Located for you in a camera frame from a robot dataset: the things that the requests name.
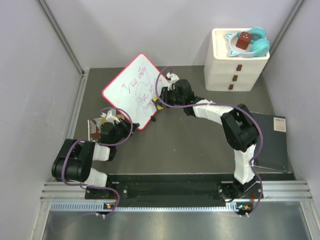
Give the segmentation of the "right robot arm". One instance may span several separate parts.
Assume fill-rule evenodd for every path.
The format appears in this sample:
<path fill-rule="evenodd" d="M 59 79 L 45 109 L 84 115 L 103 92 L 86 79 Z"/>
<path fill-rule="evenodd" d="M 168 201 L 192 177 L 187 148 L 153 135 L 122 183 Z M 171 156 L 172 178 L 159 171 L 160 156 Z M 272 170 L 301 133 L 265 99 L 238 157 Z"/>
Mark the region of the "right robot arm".
<path fill-rule="evenodd" d="M 249 183 L 255 177 L 252 158 L 259 137 L 257 122 L 245 104 L 221 105 L 195 96 L 186 79 L 177 80 L 170 88 L 162 87 L 155 101 L 160 107 L 182 106 L 188 116 L 203 118 L 222 125 L 228 144 L 234 150 L 233 192 L 245 198 L 252 191 Z"/>

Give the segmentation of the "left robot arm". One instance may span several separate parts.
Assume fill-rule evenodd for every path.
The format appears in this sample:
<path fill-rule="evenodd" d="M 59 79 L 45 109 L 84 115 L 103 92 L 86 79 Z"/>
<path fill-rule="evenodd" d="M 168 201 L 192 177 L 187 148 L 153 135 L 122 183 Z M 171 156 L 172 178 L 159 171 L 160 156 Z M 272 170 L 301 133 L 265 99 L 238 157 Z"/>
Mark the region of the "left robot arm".
<path fill-rule="evenodd" d="M 112 161 L 117 152 L 115 144 L 125 139 L 130 130 L 135 131 L 140 125 L 131 124 L 123 118 L 116 123 L 98 121 L 96 118 L 88 122 L 89 141 L 80 141 L 74 146 L 66 164 L 64 178 L 66 181 L 96 186 L 97 194 L 106 199 L 113 194 L 114 187 L 107 182 L 108 175 L 94 169 L 92 163 Z"/>

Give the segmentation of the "yellow whiteboard eraser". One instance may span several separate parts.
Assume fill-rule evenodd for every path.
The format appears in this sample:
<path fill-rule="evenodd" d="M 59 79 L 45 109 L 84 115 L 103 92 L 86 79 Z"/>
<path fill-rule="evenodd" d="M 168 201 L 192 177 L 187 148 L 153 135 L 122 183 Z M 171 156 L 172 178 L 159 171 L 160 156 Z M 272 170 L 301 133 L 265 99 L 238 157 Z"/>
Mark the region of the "yellow whiteboard eraser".
<path fill-rule="evenodd" d="M 162 104 L 162 102 L 159 100 L 158 97 L 154 97 L 154 98 L 152 99 L 152 102 L 154 103 L 155 108 L 156 108 L 157 111 L 161 111 L 161 110 L 164 109 L 163 104 Z"/>

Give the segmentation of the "pink framed whiteboard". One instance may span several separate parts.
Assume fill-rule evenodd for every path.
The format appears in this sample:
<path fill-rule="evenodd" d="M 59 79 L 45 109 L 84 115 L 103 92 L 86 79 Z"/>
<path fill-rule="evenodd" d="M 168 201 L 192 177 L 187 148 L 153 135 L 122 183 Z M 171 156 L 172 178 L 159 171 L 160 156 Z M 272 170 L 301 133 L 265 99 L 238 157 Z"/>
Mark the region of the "pink framed whiteboard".
<path fill-rule="evenodd" d="M 156 113 L 153 98 L 162 87 L 169 85 L 168 80 L 144 54 L 138 54 L 107 86 L 102 96 L 113 106 L 122 109 L 125 117 L 139 124 L 143 130 Z"/>

